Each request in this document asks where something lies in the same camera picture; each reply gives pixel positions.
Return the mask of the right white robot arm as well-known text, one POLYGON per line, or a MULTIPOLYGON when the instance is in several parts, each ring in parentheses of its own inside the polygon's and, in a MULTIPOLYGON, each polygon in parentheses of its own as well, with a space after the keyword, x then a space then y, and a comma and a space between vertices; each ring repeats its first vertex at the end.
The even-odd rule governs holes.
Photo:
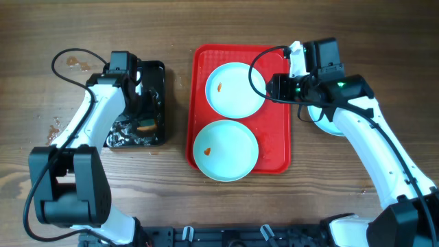
POLYGON ((373 90, 348 76, 334 38, 283 47, 288 73, 268 82, 276 103, 306 108, 321 130, 346 138, 375 186, 381 213, 322 221, 327 246, 437 246, 438 187, 417 167, 386 123, 373 90))

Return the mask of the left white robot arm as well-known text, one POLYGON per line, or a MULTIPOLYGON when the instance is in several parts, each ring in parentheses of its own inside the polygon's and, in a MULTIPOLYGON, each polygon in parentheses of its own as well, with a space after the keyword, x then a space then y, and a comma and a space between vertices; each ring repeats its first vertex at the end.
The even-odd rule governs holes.
POLYGON ((138 113, 139 59, 114 51, 102 73, 81 85, 84 100, 68 127, 28 158, 32 187, 23 209, 23 227, 39 242, 77 234, 106 246, 151 246, 140 221, 112 205, 100 153, 115 120, 138 113))

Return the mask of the orange green scrub sponge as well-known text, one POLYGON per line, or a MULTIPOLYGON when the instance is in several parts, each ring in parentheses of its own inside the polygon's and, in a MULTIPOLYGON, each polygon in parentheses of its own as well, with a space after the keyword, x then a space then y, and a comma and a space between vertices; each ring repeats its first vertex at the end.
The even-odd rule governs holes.
POLYGON ((158 128, 156 119, 144 119, 138 122, 137 131, 154 132, 158 128))

